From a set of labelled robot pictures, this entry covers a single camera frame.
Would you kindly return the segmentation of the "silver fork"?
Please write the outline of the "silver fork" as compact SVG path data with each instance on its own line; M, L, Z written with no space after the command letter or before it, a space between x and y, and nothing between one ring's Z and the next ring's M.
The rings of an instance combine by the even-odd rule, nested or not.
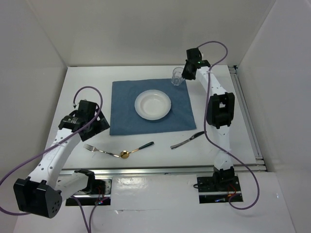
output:
M89 144L84 144L83 147L86 150L91 151L91 152L101 152L101 153L108 154L108 155L113 156L113 157L120 157L119 155L116 155L116 154L113 154L113 153L110 153L110 152L107 152L107 151L104 151L104 150L99 150L95 146L92 146L92 145L89 145Z

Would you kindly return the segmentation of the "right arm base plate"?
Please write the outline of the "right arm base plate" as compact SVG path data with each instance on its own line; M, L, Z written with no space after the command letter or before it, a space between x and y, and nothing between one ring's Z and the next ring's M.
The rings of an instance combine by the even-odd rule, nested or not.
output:
M232 202L243 202L239 178L225 183L214 183L212 177L197 177L197 183L193 185L198 190L200 204L225 203L232 197Z

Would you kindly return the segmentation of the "silver table knife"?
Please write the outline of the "silver table knife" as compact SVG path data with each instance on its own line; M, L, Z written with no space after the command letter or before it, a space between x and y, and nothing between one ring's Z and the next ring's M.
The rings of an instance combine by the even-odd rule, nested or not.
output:
M174 150L174 149L176 149L176 148L178 148L178 147L180 147L180 146L182 146L182 145L184 145L184 144L186 144L186 143L188 143L188 142L198 138L199 136L201 136L203 134L204 134L204 131L197 132L194 135L192 135L189 139L187 139L187 140L185 140L183 142L180 142L178 144L170 146L170 149Z

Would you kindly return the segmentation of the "blue cloth napkin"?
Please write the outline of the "blue cloth napkin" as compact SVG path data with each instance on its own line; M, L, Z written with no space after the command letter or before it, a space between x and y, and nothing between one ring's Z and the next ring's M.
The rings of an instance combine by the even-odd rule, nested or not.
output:
M137 135L195 130L186 83L170 79L112 83L110 135Z

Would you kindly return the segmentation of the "clear drinking glass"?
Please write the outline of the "clear drinking glass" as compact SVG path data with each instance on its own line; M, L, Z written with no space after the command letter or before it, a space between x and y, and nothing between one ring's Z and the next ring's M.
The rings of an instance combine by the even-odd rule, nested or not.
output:
M183 72L183 68L182 67L176 67L174 70L173 70L173 73L172 73L172 79L171 79L171 82L173 85L180 85L184 79L182 77L182 72Z

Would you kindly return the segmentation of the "aluminium rail frame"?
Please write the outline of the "aluminium rail frame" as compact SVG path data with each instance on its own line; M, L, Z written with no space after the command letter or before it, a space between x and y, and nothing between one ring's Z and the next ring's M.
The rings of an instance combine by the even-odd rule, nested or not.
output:
M102 94L103 113L110 118L111 93L114 81L137 81L146 79L169 79L173 66L137 66L137 67L69 67L55 111L48 141L52 142L60 120L72 111L74 95L79 99L93 102ZM215 66L213 73L220 84L236 96L233 123L230 127L230 146L236 171L245 171L243 164L255 172L265 171L266 166L257 147L254 134L246 116L240 91L234 78L234 71L226 65ZM78 168L99 170L103 174L147 174L147 173L186 173L213 170L216 148L212 145L213 134L200 136L189 143L170 149L171 145L188 139L194 131L169 133L111 136L104 131L89 139L87 143L120 156L124 150L130 152L149 142L153 146L131 153L127 159L113 157L104 153L92 153L79 143L63 167L63 174Z

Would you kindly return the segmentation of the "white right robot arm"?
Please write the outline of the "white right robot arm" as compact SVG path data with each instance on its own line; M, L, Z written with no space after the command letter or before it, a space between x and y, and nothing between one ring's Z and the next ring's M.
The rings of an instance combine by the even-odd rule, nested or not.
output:
M206 122L212 129L213 142L219 151L216 154L213 175L209 182L198 182L197 188L226 191L234 181L235 172L229 156L229 127L234 117L235 96L227 92L209 70L198 48L186 50L187 59L182 72L186 80L198 79L208 94Z

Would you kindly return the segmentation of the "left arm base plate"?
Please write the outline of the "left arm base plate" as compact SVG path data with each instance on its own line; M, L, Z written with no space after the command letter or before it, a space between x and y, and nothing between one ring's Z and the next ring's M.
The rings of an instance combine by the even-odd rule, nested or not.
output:
M111 204L112 179L104 178L95 180L94 187L90 193L78 191L73 196L77 198L82 206L109 206Z

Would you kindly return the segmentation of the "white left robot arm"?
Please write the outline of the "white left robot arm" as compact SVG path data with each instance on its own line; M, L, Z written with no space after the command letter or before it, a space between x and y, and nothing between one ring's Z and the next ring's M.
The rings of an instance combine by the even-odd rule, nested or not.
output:
M63 169L73 149L80 143L103 132L110 126L96 103L81 100L78 108L65 116L56 137L38 166L26 179L17 179L13 190L20 211L53 218L63 201L78 191L90 194L102 184L94 172L79 168L61 179Z

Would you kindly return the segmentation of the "white round plate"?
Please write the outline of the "white round plate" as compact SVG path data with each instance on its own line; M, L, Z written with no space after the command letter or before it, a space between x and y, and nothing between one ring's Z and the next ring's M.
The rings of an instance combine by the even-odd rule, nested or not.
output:
M159 120L171 109L171 99L160 90L147 90L140 93L134 103L136 113L145 120Z

